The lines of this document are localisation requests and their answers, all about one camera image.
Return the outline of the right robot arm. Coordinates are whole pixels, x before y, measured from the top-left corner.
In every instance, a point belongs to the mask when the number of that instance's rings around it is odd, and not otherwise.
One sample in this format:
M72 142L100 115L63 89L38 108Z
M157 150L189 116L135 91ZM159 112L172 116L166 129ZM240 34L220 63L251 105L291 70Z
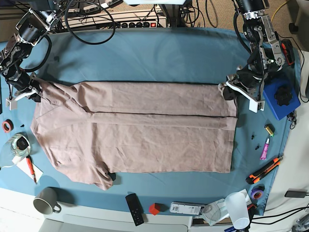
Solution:
M40 69L47 61L52 47L48 33L63 16L66 4L60 0L31 0L28 3L29 10L16 25L17 34L11 37L0 52L0 74L8 85L17 89L19 97L40 102L40 84L29 74ZM20 64L43 38L48 42L43 61L34 68L21 68Z

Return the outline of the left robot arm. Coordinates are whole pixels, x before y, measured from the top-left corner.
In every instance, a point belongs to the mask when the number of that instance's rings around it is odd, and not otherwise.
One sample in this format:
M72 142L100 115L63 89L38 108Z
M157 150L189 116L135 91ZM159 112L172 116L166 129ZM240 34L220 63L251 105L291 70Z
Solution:
M237 39L250 54L246 65L239 68L231 79L219 85L223 98L231 101L243 90L258 90L256 99L262 97L264 81L279 71L287 61L281 42L274 30L266 9L267 0L235 0L233 17Z

